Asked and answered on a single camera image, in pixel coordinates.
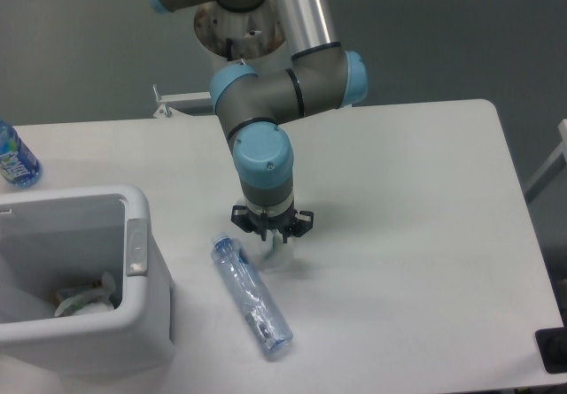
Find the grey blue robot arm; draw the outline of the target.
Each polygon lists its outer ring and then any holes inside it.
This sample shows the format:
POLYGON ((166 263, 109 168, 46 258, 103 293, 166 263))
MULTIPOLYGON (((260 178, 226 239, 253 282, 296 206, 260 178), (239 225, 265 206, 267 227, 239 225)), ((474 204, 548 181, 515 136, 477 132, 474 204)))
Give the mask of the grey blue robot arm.
POLYGON ((213 23, 223 39, 228 64, 210 82, 214 114, 221 123, 245 201, 231 212, 247 233, 300 237, 314 224, 298 211, 293 194, 293 150, 283 126, 320 112, 359 103, 368 93, 361 56, 344 50, 327 0, 148 0, 156 12, 171 13, 217 4, 213 23), (261 28, 260 8, 274 2, 289 45, 288 68, 260 75, 235 51, 233 26, 249 20, 261 28))

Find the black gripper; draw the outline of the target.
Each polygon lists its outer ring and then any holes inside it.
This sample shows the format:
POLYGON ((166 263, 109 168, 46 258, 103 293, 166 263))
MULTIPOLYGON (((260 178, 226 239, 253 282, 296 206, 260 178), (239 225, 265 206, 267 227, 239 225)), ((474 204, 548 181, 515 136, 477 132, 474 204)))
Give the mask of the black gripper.
POLYGON ((315 214, 311 211, 297 211, 294 207, 277 216, 265 212, 256 214, 246 205, 234 205, 230 220, 245 233, 254 233, 262 241, 267 239, 268 230, 279 231, 284 242, 290 237, 299 238, 313 228, 315 214))

